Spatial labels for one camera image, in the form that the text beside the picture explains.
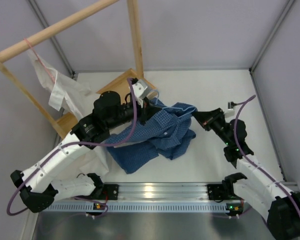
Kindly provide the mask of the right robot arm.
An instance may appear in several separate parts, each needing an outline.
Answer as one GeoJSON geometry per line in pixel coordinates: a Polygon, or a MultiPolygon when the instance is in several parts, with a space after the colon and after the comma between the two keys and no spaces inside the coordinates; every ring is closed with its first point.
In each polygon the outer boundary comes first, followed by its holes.
{"type": "Polygon", "coordinates": [[[224,143],[226,160],[236,173],[222,181],[229,198],[245,200],[257,211],[276,240],[300,237],[300,192],[295,192],[270,175],[246,144],[246,124],[240,119],[226,121],[221,108],[195,111],[192,116],[205,131],[213,131],[224,143]]]}

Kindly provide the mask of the light blue wire hanger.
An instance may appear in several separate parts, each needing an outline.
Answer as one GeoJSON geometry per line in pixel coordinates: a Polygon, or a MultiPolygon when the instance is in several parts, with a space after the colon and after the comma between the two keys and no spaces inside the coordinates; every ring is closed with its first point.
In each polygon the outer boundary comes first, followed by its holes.
{"type": "Polygon", "coordinates": [[[171,106],[165,105],[160,100],[160,93],[158,90],[152,90],[152,93],[155,93],[155,97],[152,100],[152,103],[155,107],[159,107],[170,114],[175,114],[179,119],[183,117],[191,117],[193,112],[197,111],[197,108],[194,105],[177,102],[171,106]]]}

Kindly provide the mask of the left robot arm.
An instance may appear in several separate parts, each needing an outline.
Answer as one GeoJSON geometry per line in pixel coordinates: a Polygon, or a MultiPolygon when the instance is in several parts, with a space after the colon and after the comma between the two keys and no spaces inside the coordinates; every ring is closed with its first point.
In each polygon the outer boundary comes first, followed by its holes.
{"type": "Polygon", "coordinates": [[[137,121],[145,124],[161,110],[147,97],[140,103],[132,96],[129,102],[121,103],[115,91],[106,91],[94,101],[92,113],[82,118],[66,135],[62,142],[47,156],[32,167],[15,170],[10,178],[28,210],[39,213],[53,202],[79,197],[96,200],[103,195],[104,184],[95,173],[74,179],[59,180],[58,174],[95,147],[105,147],[110,131],[127,122],[132,128],[137,121]]]}

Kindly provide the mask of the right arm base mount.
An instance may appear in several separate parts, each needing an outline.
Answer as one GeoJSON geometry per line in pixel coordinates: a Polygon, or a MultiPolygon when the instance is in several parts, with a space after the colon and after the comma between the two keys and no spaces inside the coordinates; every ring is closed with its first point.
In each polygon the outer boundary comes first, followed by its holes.
{"type": "Polygon", "coordinates": [[[228,200],[241,199],[233,193],[230,193],[221,183],[208,184],[206,187],[209,200],[220,203],[228,200]]]}

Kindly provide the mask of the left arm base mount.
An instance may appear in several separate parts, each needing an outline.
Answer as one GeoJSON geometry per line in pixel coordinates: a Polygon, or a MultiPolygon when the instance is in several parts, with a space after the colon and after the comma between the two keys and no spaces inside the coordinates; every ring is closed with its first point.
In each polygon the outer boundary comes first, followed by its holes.
{"type": "Polygon", "coordinates": [[[119,194],[119,185],[106,183],[98,187],[92,194],[94,200],[111,200],[116,201],[119,194]]]}

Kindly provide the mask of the blue plaid shirt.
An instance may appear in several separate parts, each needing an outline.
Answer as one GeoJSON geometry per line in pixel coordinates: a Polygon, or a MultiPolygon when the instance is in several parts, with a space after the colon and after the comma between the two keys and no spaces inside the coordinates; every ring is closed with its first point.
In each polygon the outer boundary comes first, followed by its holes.
{"type": "Polygon", "coordinates": [[[192,113],[197,111],[195,106],[182,102],[166,106],[157,98],[151,102],[161,110],[144,125],[137,122],[126,145],[106,148],[126,174],[136,172],[159,155],[169,160],[179,158],[196,137],[190,129],[192,113]]]}

